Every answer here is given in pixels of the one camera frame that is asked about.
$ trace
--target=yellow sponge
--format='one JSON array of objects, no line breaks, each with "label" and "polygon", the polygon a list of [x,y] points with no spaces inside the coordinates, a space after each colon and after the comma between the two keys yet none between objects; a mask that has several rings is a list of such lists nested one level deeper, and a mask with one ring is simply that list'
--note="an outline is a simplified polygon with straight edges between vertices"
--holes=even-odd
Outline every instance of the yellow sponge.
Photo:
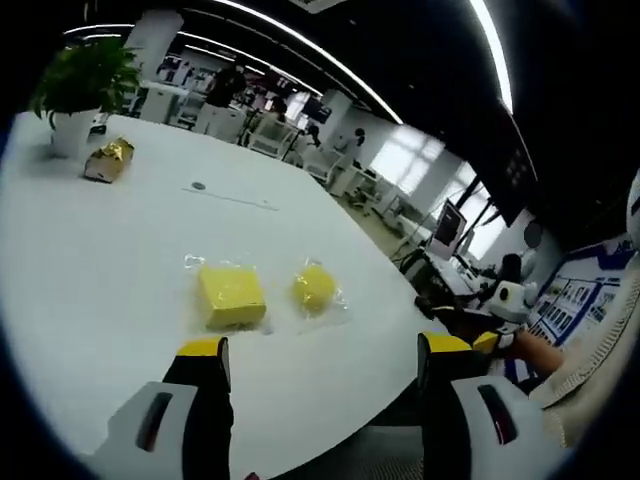
[{"label": "yellow sponge", "polygon": [[198,281],[211,327],[258,323],[267,311],[258,275],[253,270],[205,265],[200,269]]},{"label": "yellow sponge", "polygon": [[336,283],[320,265],[310,265],[293,282],[293,294],[309,313],[320,314],[333,300]]}]

